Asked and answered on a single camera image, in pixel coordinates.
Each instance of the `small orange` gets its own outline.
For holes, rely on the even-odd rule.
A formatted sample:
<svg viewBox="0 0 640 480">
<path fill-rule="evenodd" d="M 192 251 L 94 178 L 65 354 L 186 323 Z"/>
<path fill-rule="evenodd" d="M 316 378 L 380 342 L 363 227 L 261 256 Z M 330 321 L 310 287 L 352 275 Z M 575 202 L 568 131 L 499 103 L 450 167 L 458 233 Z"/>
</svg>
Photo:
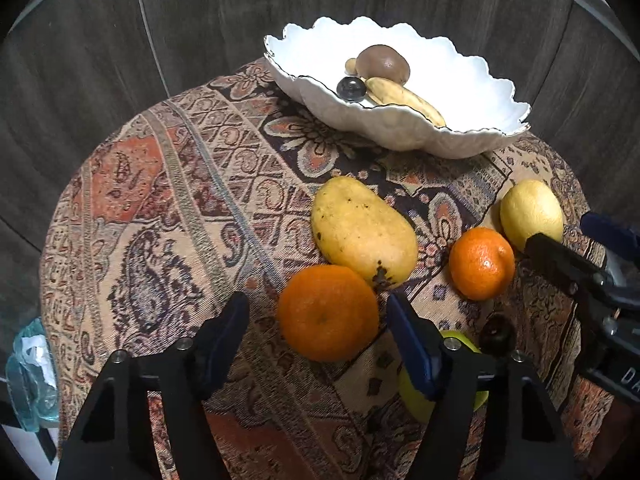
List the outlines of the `small orange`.
<svg viewBox="0 0 640 480">
<path fill-rule="evenodd" d="M 349 267 L 316 265 L 289 280 L 278 300 L 280 331 L 312 361 L 347 361 L 378 332 L 378 302 Z"/>
<path fill-rule="evenodd" d="M 503 292 L 513 279 L 513 249 L 493 229 L 474 227 L 453 244 L 449 270 L 464 296 L 474 301 L 488 300 Z"/>
</svg>

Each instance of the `round table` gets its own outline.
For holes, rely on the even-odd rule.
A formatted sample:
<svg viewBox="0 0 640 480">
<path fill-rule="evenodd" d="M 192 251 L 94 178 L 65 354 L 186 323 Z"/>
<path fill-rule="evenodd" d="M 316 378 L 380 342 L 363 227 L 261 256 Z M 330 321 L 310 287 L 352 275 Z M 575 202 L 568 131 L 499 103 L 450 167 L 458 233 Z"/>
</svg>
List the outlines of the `round table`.
<svg viewBox="0 0 640 480">
<path fill-rule="evenodd" d="M 566 219 L 564 243 L 601 265 L 603 248 L 578 227 L 588 206 L 567 164 L 533 135 L 465 160 L 389 152 L 320 123 L 277 88 L 263 60 L 137 115 L 62 193 L 40 268 L 61 438 L 111 352 L 161 351 L 242 290 L 249 329 L 226 385 L 206 402 L 232 476 L 402 478 L 424 427 L 399 399 L 399 355 L 385 326 L 352 362 L 318 364 L 289 348 L 274 317 L 288 277 L 322 262 L 310 208 L 318 187 L 341 174 L 415 227 L 419 260 L 404 290 L 420 316 L 472 340 L 494 311 L 514 321 L 518 348 L 534 360 L 576 455 L 585 456 L 611 398 L 574 375 L 580 327 L 570 298 L 522 260 L 507 292 L 473 303 L 452 288 L 446 267 L 462 232 L 499 228 L 497 201 L 525 178 L 551 186 Z M 176 478 L 159 397 L 149 406 L 162 472 Z M 483 416 L 480 409 L 474 417 L 461 478 L 472 474 Z"/>
</svg>

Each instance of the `patterned tablecloth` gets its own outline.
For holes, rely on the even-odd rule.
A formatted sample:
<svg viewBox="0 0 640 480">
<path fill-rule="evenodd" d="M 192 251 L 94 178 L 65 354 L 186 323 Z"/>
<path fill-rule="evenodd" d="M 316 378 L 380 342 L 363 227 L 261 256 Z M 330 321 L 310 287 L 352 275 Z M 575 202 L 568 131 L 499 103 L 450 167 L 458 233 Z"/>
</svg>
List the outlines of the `patterned tablecloth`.
<svg viewBox="0 0 640 480">
<path fill-rule="evenodd" d="M 576 454 L 588 453 L 610 397 L 574 376 L 580 330 L 569 298 L 521 261 L 505 294 L 472 303 L 446 267 L 453 241 L 478 224 L 496 227 L 497 201 L 524 178 L 551 186 L 566 217 L 564 243 L 601 264 L 604 250 L 578 228 L 588 207 L 567 164 L 534 136 L 465 160 L 389 152 L 315 120 L 262 60 L 133 118 L 60 197 L 40 278 L 61 437 L 112 351 L 161 351 L 242 290 L 250 326 L 228 383 L 206 402 L 232 476 L 402 478 L 424 427 L 399 399 L 399 355 L 385 326 L 352 362 L 318 364 L 289 348 L 274 318 L 287 278 L 322 262 L 309 211 L 318 187 L 340 174 L 415 227 L 420 255 L 404 288 L 418 313 L 471 339 L 491 312 L 510 316 Z M 149 405 L 163 474 L 176 478 L 159 397 Z M 461 478 L 473 471 L 483 416 L 474 417 Z"/>
</svg>

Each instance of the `wooden wall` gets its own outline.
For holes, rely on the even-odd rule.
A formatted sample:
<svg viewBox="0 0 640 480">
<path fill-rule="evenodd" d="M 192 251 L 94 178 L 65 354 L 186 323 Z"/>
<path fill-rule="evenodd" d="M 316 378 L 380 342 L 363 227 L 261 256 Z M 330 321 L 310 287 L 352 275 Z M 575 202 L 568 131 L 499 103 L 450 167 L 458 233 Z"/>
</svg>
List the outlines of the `wooden wall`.
<svg viewBox="0 0 640 480">
<path fill-rule="evenodd" d="M 257 58 L 265 34 L 324 15 L 409 22 L 485 57 L 533 104 L 534 133 L 571 164 L 591 205 L 640 226 L 640 64 L 575 0 L 33 0 L 30 9 L 0 46 L 7 327 L 12 309 L 36 315 L 50 216 L 101 140 L 168 94 Z"/>
</svg>

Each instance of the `screw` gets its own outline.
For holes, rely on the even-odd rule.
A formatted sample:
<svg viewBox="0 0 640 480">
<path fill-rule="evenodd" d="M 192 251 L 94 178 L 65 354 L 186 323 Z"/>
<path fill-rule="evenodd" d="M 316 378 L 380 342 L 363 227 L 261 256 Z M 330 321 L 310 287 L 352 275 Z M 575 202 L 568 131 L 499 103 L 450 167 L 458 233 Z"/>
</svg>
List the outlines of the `screw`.
<svg viewBox="0 0 640 480">
<path fill-rule="evenodd" d="M 618 322 L 611 316 L 602 320 L 602 329 L 607 335 L 614 335 L 618 331 Z"/>
<path fill-rule="evenodd" d="M 462 343 L 460 342 L 460 339 L 456 339 L 455 337 L 446 337 L 444 339 L 444 346 L 449 350 L 456 351 L 460 350 Z"/>
<path fill-rule="evenodd" d="M 188 350 L 189 348 L 191 348 L 191 345 L 193 345 L 193 339 L 191 339 L 190 337 L 181 337 L 175 343 L 175 347 L 178 350 Z"/>
<path fill-rule="evenodd" d="M 514 350 L 511 352 L 511 359 L 516 361 L 517 363 L 524 362 L 525 355 L 520 350 Z"/>
<path fill-rule="evenodd" d="M 111 362 L 112 363 L 121 363 L 129 357 L 126 350 L 116 350 L 113 354 L 111 354 Z"/>
<path fill-rule="evenodd" d="M 604 276 L 602 274 L 600 274 L 599 272 L 596 272 L 593 275 L 593 281 L 595 282 L 595 284 L 597 286 L 603 286 L 604 285 Z"/>
</svg>

